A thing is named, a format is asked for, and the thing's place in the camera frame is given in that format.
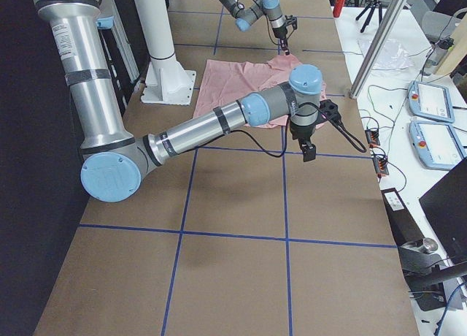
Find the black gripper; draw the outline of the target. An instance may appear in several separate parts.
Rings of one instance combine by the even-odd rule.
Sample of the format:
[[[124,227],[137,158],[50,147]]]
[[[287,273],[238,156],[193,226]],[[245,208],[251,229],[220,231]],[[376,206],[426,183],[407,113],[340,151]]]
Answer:
[[[335,118],[339,119],[338,106],[330,99],[318,103],[300,103],[298,112],[290,118],[290,133],[294,140],[298,140],[303,162],[315,160],[315,147],[311,137],[317,126]]]
[[[282,15],[280,18],[272,21],[272,30],[274,36],[279,39],[279,44],[286,56],[290,55],[285,41],[293,31],[298,28],[298,19],[293,15]]]

